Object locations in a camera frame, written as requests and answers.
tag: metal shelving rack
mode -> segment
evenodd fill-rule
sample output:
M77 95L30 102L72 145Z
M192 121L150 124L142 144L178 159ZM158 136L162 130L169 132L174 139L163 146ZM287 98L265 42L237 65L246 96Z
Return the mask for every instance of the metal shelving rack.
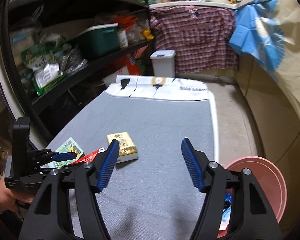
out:
M42 139L48 144L53 139L53 136L40 119L39 114L51 102L114 60L144 46L152 45L153 41L142 41L131 44L125 49L120 49L105 57L89 61L84 68L67 75L46 94L34 101L30 101L24 91L14 63L8 26L23 17L29 16L29 12L34 11L42 4L44 4L44 11L39 20L43 27L71 20L94 17L99 12L112 12L123 9L128 9L130 12L145 10L150 21L150 11L148 0L145 0L145 3L140 3L137 0L16 0L11 3L9 3L9 0L5 0L2 2L0 6L0 43L7 76L25 115L30 117L31 122L39 131Z

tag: blue cloth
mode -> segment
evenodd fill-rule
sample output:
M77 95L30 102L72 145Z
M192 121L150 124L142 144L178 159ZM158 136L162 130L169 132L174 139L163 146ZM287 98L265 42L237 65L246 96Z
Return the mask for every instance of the blue cloth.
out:
M255 0L235 12L236 28L229 41L239 54L251 54L268 72L281 64L285 46L283 32L274 19L278 0Z

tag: human hand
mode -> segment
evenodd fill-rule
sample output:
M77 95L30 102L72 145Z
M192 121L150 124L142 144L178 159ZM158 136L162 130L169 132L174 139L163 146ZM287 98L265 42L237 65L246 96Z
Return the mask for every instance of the human hand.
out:
M0 213L16 206L16 200L31 204L34 196L22 189L6 188L4 176L0 179Z

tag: yellow tissue package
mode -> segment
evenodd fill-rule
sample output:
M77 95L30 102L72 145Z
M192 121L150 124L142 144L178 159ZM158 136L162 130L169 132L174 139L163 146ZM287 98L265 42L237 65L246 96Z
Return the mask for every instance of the yellow tissue package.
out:
M138 150L127 132L108 134L107 140L110 144L113 139L119 142L119 157L117 163L122 163L139 158Z

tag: gray tabletop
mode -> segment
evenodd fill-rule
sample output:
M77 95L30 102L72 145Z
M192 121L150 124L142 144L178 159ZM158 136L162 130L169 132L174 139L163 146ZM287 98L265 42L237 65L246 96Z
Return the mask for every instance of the gray tabletop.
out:
M118 163L109 185L97 194L112 239L189 239L204 194L192 184L181 154L188 137L194 148L213 160L209 101L119 98L103 92L48 145L57 149L73 137L85 154L105 147L106 135L127 131L139 159ZM70 190L74 232L82 237L74 190Z

